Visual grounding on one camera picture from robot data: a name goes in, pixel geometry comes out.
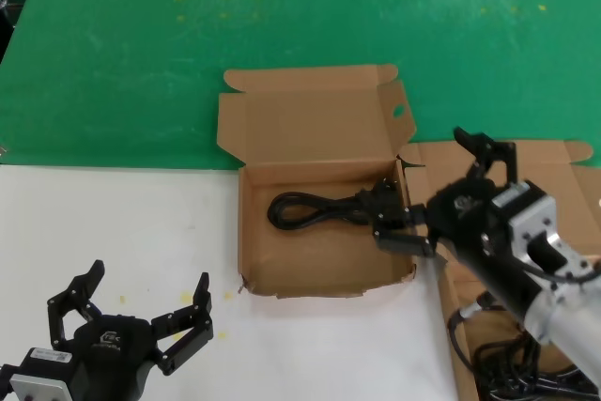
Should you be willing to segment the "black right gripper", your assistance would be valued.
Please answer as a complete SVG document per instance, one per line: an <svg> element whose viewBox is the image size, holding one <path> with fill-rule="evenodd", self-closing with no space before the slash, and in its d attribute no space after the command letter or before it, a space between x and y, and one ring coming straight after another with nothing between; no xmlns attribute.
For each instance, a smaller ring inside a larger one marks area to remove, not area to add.
<svg viewBox="0 0 601 401"><path fill-rule="evenodd" d="M454 139L473 157L467 178L437 191L425 206L389 208L373 221L378 248L391 254L433 258L430 240L438 241L466 266L515 318L526 313L541 292L540 285L505 248L487 253L482 235L489 234L489 210L501 189L486 176L495 162L503 162L506 182L517 183L517 154L513 142L495 141L484 133L454 128ZM428 236L414 235L417 226L427 225Z"/></svg>

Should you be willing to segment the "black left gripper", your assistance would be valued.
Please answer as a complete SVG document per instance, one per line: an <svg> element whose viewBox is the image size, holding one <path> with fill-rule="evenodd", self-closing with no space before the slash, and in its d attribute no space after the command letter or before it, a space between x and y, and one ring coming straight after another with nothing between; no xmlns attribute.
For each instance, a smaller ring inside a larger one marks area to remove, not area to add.
<svg viewBox="0 0 601 401"><path fill-rule="evenodd" d="M90 270L75 276L67 289L47 301L50 341L53 349L66 349L63 318L77 312L86 322L76 330L72 351L87 376L85 400L138 400L155 364L171 376L214 336L209 275L203 272L190 306L158 316L150 323L133 316L101 316L91 297L104 276L104 263L96 260ZM183 335L168 349L156 349L156 341Z"/></svg>

